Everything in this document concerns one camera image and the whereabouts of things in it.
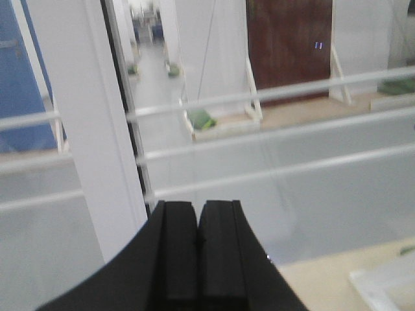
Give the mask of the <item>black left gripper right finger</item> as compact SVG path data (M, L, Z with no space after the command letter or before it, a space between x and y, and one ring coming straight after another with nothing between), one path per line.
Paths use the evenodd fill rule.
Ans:
M307 310L237 200L208 200L198 225L200 310Z

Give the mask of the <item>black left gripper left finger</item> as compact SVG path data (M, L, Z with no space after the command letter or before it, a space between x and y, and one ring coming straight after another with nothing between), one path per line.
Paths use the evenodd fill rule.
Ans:
M192 310L198 298L191 203L158 202L137 235L99 271L40 310Z

